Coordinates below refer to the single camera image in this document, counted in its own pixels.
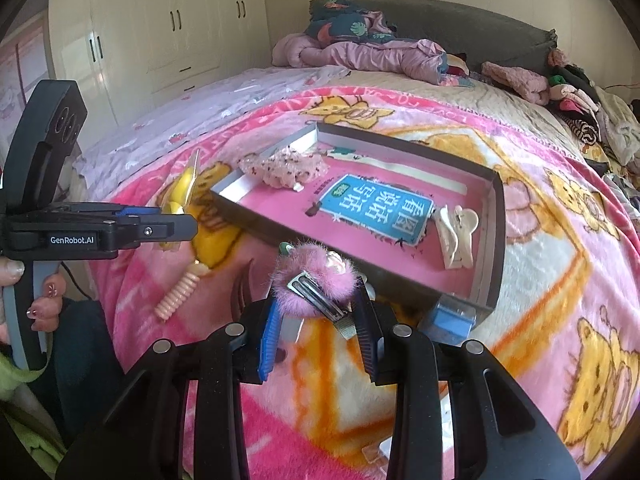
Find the left hand painted nails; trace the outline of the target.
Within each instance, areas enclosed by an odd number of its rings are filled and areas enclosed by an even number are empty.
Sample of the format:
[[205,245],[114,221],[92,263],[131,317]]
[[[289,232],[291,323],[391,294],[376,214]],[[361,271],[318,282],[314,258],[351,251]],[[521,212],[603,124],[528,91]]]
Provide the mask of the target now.
[[[24,263],[2,257],[1,288],[15,285],[24,272]],[[66,281],[62,274],[55,273],[44,280],[42,294],[26,310],[27,317],[32,321],[32,330],[53,333],[58,329],[65,292]]]

